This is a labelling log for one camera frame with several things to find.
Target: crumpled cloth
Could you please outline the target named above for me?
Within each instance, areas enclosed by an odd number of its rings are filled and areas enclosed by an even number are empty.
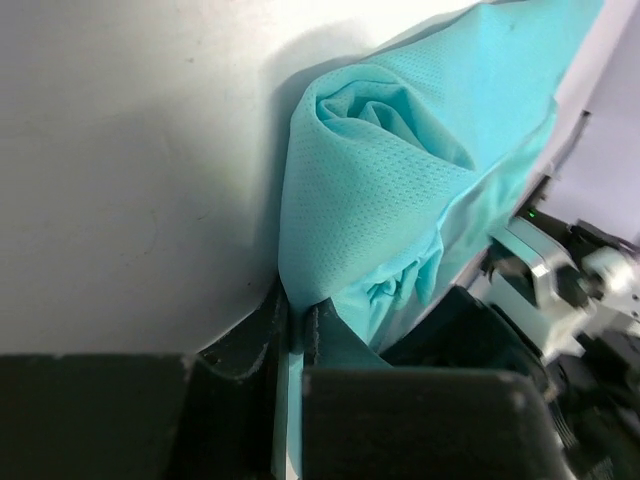
[[[291,119],[282,194],[279,270],[294,311],[331,298],[370,342],[414,289],[428,304],[437,281],[485,248],[524,192],[553,130],[553,95],[601,5],[481,4],[314,81]],[[301,359],[291,360],[295,463]]]

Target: white wall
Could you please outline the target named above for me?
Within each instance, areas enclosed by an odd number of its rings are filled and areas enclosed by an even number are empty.
[[[608,0],[570,113],[635,2]],[[275,273],[304,87],[471,3],[1,2],[0,351],[188,350],[224,332]]]
[[[547,193],[542,209],[566,222],[583,219],[640,241],[640,8],[588,105],[580,142]]]

